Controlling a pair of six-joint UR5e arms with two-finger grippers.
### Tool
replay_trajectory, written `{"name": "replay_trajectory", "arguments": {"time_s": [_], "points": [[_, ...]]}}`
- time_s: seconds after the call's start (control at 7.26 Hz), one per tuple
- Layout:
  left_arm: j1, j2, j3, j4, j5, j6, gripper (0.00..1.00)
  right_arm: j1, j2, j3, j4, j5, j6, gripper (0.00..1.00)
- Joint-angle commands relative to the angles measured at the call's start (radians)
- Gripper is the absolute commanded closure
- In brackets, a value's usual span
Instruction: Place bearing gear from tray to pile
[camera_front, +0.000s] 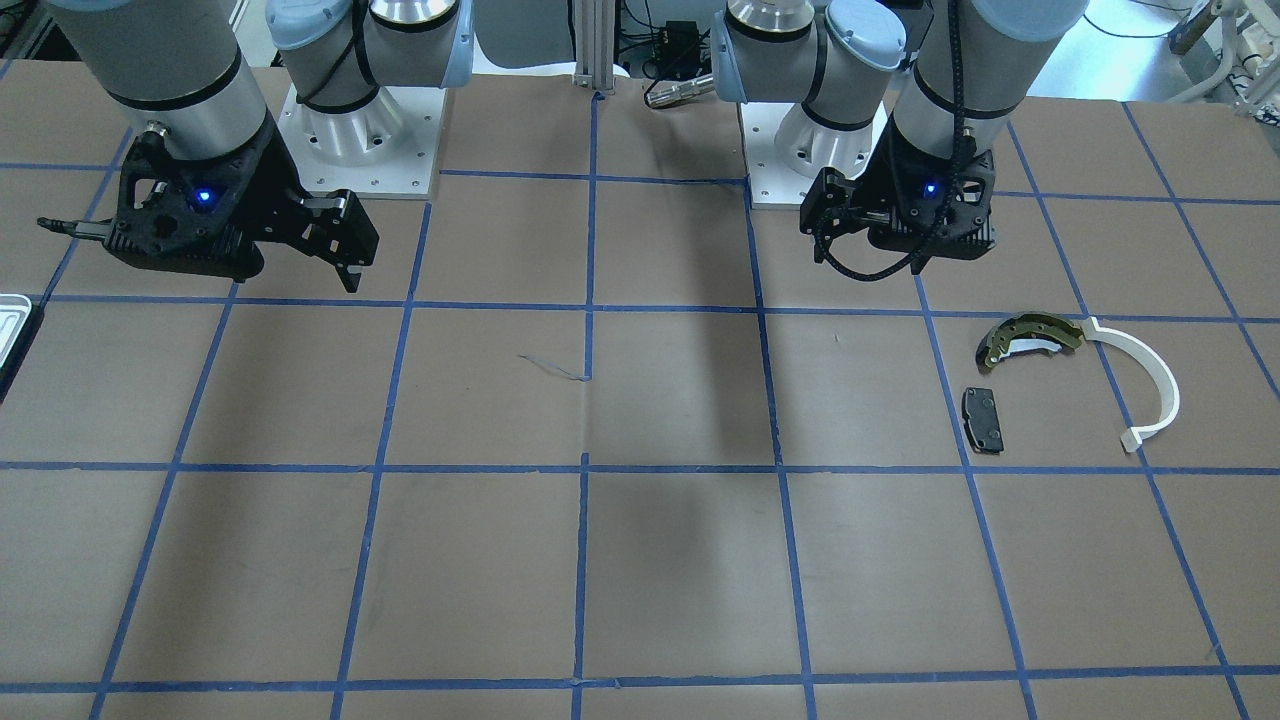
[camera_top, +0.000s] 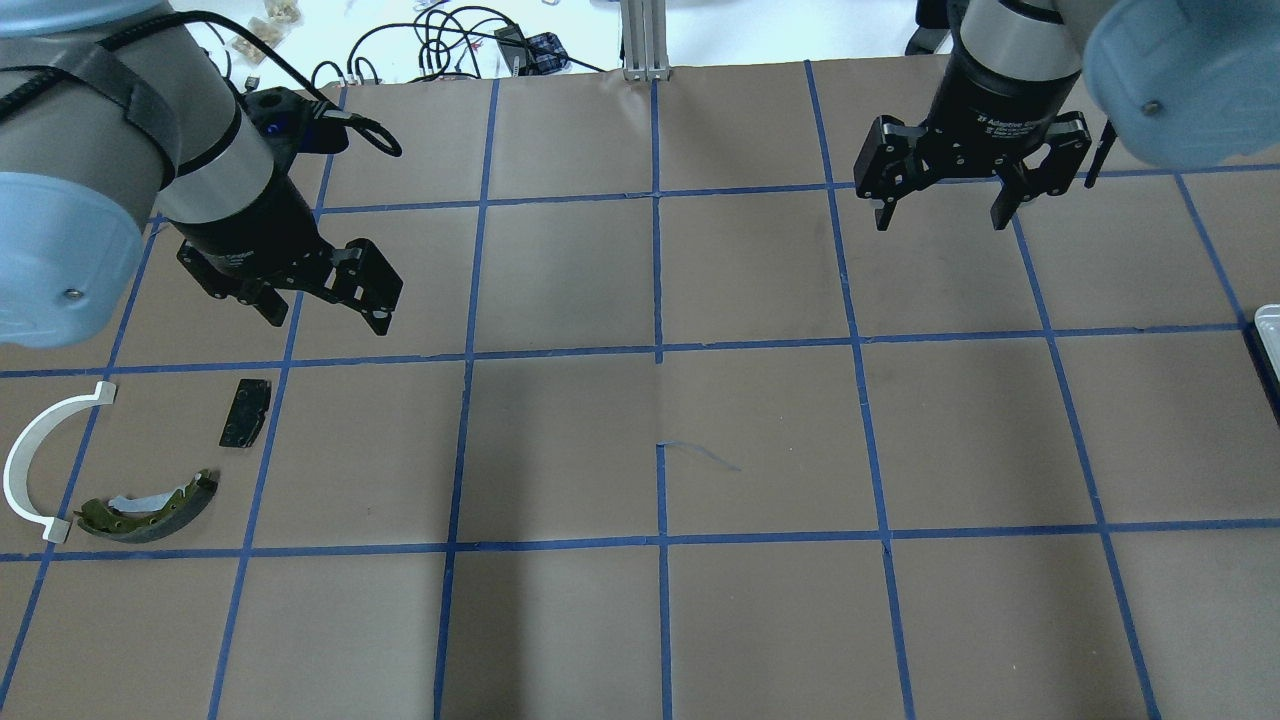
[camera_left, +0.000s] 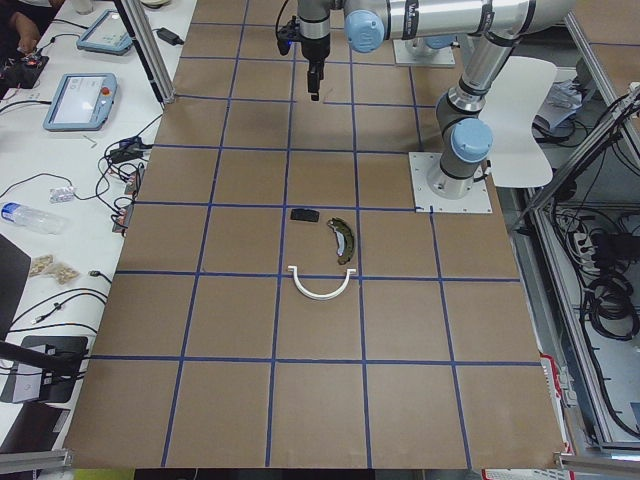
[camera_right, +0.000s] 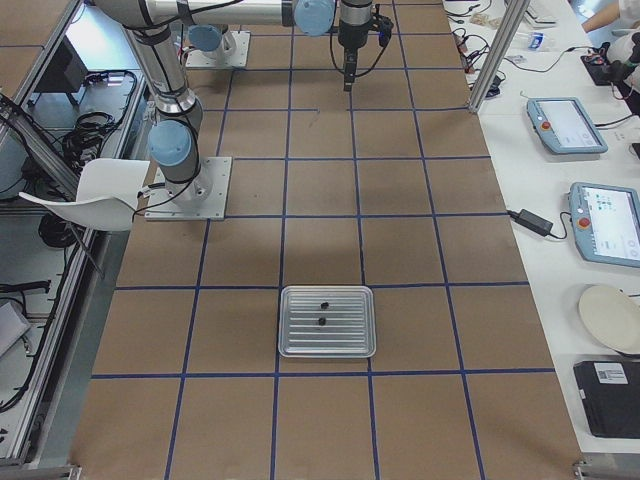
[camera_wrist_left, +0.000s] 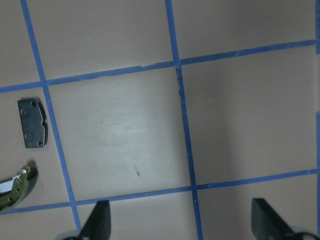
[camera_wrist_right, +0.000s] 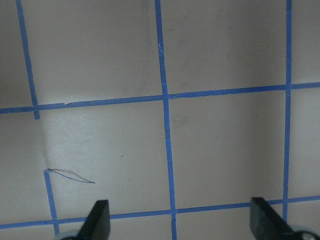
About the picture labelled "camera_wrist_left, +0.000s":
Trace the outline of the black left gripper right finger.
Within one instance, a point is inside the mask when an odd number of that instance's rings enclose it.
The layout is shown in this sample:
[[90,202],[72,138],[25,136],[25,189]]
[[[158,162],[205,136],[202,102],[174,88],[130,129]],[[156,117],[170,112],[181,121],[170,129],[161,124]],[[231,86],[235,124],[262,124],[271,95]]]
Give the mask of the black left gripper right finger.
[[289,240],[293,230],[264,198],[251,201],[251,231],[256,240]]

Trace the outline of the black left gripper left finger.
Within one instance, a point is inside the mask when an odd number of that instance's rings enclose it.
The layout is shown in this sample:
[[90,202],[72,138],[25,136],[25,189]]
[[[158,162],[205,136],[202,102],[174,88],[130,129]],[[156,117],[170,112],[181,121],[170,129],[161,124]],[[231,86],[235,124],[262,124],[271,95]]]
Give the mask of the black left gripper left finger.
[[79,233],[80,240],[109,240],[111,209],[108,200],[98,201]]

